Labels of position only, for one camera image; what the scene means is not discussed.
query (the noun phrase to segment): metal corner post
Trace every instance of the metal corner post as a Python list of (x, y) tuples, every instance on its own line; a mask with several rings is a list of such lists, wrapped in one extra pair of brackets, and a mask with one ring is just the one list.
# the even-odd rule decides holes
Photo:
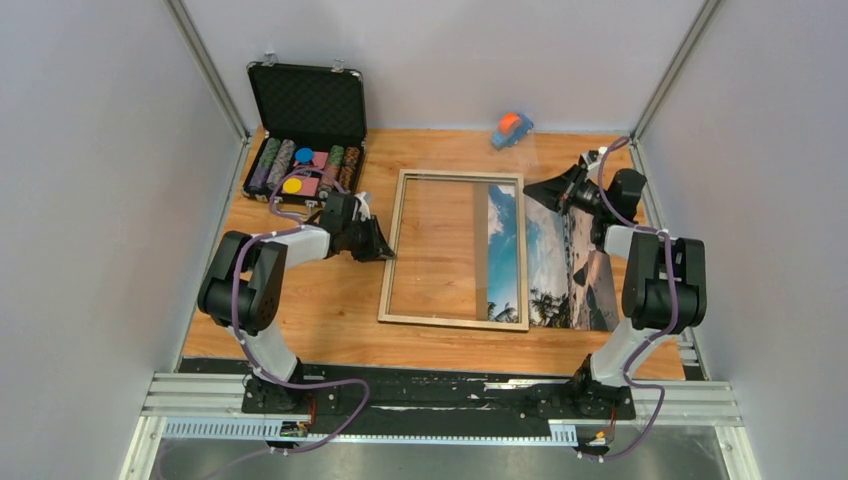
[(247, 143), (250, 134), (242, 123), (241, 115), (239, 115), (233, 99), (230, 97), (229, 92), (227, 92), (227, 88), (224, 86), (224, 81), (221, 80), (218, 70), (215, 69), (212, 57), (209, 56), (209, 52), (203, 45), (203, 40), (195, 28), (194, 22), (191, 21), (191, 16), (185, 4), (183, 4), (182, 0), (163, 0), (163, 2), (171, 13), (171, 16), (174, 17), (174, 23), (176, 23), (180, 34), (185, 39), (186, 45), (197, 62), (197, 66), (200, 68), (203, 77), (206, 78), (206, 82), (209, 84), (215, 100), (218, 101), (218, 104), (224, 111), (224, 115), (227, 117), (233, 132), (238, 135), (242, 143)]
[(686, 36), (683, 38), (683, 42), (680, 44), (680, 47), (678, 47), (677, 52), (675, 52), (674, 57), (671, 60), (671, 64), (669, 64), (662, 80), (660, 80), (656, 90), (654, 90), (654, 94), (651, 95), (648, 105), (639, 117), (639, 121), (636, 123), (636, 128), (633, 129), (633, 133), (631, 134), (631, 137), (634, 140), (638, 141), (642, 138), (642, 135), (645, 134), (648, 126), (654, 119), (654, 115), (656, 115), (657, 110), (663, 100), (665, 100), (665, 97), (672, 85), (674, 85), (675, 80), (677, 80), (678, 74), (689, 59), (689, 55), (701, 40), (701, 36), (704, 31), (706, 31), (710, 20), (712, 20), (721, 4), (722, 0), (704, 0), (703, 5), (701, 5), (701, 9), (698, 11), (697, 15), (695, 15), (695, 19), (689, 27), (689, 31), (686, 32)]

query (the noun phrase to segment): wooden surface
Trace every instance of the wooden surface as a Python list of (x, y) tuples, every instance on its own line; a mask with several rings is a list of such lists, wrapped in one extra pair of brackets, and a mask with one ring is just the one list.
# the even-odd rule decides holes
[(407, 180), (389, 314), (476, 320), (473, 220), (473, 183)]
[[(536, 134), (516, 147), (495, 152), (488, 145), (488, 135), (369, 130), (359, 190), (372, 193), (371, 211), (380, 218), (384, 232), (390, 229), (397, 174), (402, 168), (523, 173), (526, 183), (531, 183), (562, 173), (580, 153), (614, 140), (602, 135)], [(261, 136), (257, 139), (251, 160)], [(615, 170), (628, 166), (628, 153), (614, 152), (605, 177), (612, 178)], [(288, 226), (285, 220), (271, 216), (267, 208), (237, 194), (225, 231), (256, 233)], [(623, 261), (614, 259), (613, 273), (620, 294)], [(378, 323), (382, 278), (381, 262), (361, 264), (347, 254), (287, 271), (277, 314), (286, 343), (305, 362), (572, 374), (609, 336), (606, 332), (567, 329), (531, 328), (526, 333), (514, 333)], [(183, 353), (243, 358), (227, 331), (199, 312)], [(658, 348), (637, 376), (682, 379), (683, 368), (673, 341)]]

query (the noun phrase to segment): wooden table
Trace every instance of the wooden table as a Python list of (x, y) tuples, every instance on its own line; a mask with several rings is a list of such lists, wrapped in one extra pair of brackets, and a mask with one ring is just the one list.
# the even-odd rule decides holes
[[(475, 172), (520, 172), (527, 183), (558, 175), (580, 153), (609, 144), (604, 135), (536, 134), (511, 149), (495, 152), (488, 132), (372, 129), (359, 190), (373, 194), (371, 211), (388, 234), (395, 187), (402, 168)], [(257, 136), (247, 174), (262, 139)], [(607, 179), (631, 165), (624, 150), (608, 161)], [(237, 194), (225, 231), (280, 230), (286, 220), (267, 204)], [(527, 333), (381, 324), (377, 307), (383, 263), (360, 264), (348, 254), (301, 265), (286, 272), (277, 313), (286, 343), (304, 362), (572, 374), (609, 333), (531, 328)], [(625, 264), (613, 259), (616, 288)], [(183, 349), (186, 356), (243, 358), (238, 344), (211, 318), (196, 312)], [(677, 346), (667, 342), (637, 373), (640, 377), (682, 379)]]

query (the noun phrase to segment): palm tree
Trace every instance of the palm tree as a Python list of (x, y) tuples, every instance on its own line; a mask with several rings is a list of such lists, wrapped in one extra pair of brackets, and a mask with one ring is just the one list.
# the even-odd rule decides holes
[(492, 321), (499, 323), (516, 323), (518, 321), (518, 311), (509, 306), (509, 302), (504, 305), (503, 311), (495, 315)]
[(530, 290), (533, 298), (530, 300), (530, 306), (539, 314), (539, 323), (548, 325), (553, 314), (554, 297), (548, 292), (540, 292), (539, 289), (533, 288)]
[(554, 303), (556, 310), (553, 312), (553, 326), (571, 328), (571, 302), (568, 301), (568, 294), (563, 293), (554, 299)]

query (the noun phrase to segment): white backdrop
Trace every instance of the white backdrop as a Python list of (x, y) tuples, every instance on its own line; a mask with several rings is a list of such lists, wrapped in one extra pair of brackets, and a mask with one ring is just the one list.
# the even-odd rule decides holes
[(705, 364), (762, 477), (845, 478), (848, 3), (727, 1), (644, 147), (673, 232), (707, 248)]
[(701, 0), (185, 0), (246, 126), (245, 73), (344, 58), (365, 76), (371, 127), (635, 126)]
[(118, 477), (240, 149), (164, 2), (72, 3), (0, 2), (9, 480)]

